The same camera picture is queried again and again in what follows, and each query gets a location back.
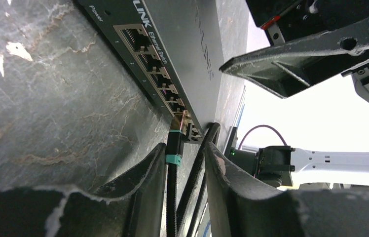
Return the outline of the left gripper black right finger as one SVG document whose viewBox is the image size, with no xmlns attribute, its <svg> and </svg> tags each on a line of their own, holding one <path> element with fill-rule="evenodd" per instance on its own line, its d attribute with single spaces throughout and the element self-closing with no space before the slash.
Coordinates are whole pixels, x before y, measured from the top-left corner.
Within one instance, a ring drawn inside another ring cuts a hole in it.
<svg viewBox="0 0 369 237">
<path fill-rule="evenodd" d="M 369 188 L 280 191 L 204 150 L 215 237 L 369 237 Z"/>
</svg>

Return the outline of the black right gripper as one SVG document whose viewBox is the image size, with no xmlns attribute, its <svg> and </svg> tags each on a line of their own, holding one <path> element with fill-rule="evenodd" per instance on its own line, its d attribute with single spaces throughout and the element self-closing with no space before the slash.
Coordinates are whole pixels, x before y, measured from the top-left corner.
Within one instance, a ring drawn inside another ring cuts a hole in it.
<svg viewBox="0 0 369 237">
<path fill-rule="evenodd" d="M 369 0 L 246 3 L 255 25 L 272 44 L 290 42 L 231 58 L 220 67 L 225 74 L 288 98 L 369 64 Z"/>
</svg>

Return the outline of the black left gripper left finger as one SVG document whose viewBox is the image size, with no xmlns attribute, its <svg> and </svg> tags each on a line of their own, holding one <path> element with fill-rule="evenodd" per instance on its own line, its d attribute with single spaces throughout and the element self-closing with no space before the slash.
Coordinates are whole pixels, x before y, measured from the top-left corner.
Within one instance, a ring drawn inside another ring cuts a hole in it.
<svg viewBox="0 0 369 237">
<path fill-rule="evenodd" d="M 94 193 L 74 185 L 0 189 L 0 237 L 157 237 L 166 145 Z"/>
</svg>

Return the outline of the black router box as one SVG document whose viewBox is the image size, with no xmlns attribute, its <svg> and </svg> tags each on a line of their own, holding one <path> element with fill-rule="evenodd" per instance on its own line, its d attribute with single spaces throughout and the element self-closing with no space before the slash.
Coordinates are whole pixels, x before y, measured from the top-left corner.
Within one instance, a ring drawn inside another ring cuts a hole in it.
<svg viewBox="0 0 369 237">
<path fill-rule="evenodd" d="M 81 0 L 161 112 L 186 115 L 190 143 L 215 119 L 224 61 L 213 0 Z"/>
</svg>

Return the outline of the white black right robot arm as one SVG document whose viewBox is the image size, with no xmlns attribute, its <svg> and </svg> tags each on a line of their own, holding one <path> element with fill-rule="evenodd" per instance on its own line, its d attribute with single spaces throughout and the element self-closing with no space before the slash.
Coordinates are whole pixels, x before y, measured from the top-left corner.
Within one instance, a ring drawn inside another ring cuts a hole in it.
<svg viewBox="0 0 369 237">
<path fill-rule="evenodd" d="M 351 76 L 369 103 L 369 0 L 249 0 L 270 46 L 231 58 L 220 70 L 288 98 L 333 76 Z M 260 149 L 252 164 L 231 160 L 274 187 L 305 183 L 369 186 L 369 153 Z"/>
</svg>

